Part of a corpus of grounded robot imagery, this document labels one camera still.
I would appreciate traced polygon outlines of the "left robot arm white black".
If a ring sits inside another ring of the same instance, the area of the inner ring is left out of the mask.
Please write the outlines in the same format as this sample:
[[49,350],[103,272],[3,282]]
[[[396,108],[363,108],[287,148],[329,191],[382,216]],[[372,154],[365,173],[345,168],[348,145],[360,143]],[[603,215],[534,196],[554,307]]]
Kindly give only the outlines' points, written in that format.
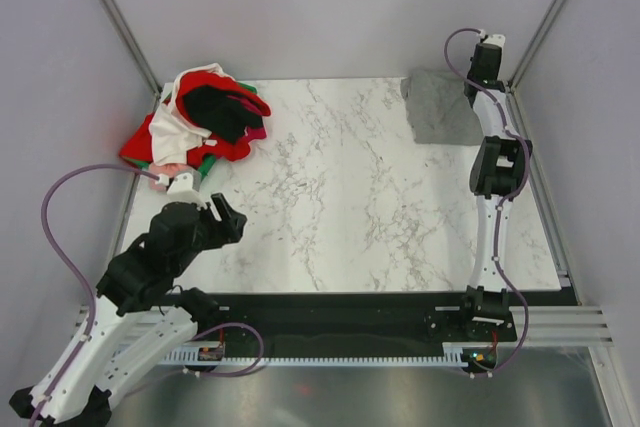
[[88,312],[56,364],[37,384],[13,393],[9,404],[30,425],[105,426],[115,407],[169,352],[219,329],[217,304],[191,288],[149,331],[125,350],[126,335],[158,306],[191,263],[205,251],[238,243],[247,218],[221,193],[203,199],[199,177],[186,171],[169,177],[147,172],[169,202],[146,232],[113,257],[96,286],[61,258],[88,296]]

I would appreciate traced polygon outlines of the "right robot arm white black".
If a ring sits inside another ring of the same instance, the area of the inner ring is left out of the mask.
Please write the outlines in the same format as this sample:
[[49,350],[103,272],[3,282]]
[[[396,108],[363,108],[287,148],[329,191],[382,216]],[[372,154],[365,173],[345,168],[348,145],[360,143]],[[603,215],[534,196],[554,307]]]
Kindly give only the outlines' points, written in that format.
[[511,285],[504,280],[507,227],[513,200],[528,180],[532,145],[519,136],[505,110],[505,84],[499,80],[505,37],[482,31],[478,36],[464,86],[482,132],[469,179],[478,212],[477,245],[457,324],[469,340],[511,342],[517,334]]

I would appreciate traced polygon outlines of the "grey t shirt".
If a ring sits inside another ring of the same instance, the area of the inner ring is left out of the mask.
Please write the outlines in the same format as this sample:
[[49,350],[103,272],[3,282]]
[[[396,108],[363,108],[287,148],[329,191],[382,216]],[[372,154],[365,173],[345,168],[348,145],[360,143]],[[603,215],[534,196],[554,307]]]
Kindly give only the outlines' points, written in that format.
[[400,83],[407,122],[422,145],[477,146],[480,122],[464,95],[464,82],[444,71],[415,69]]

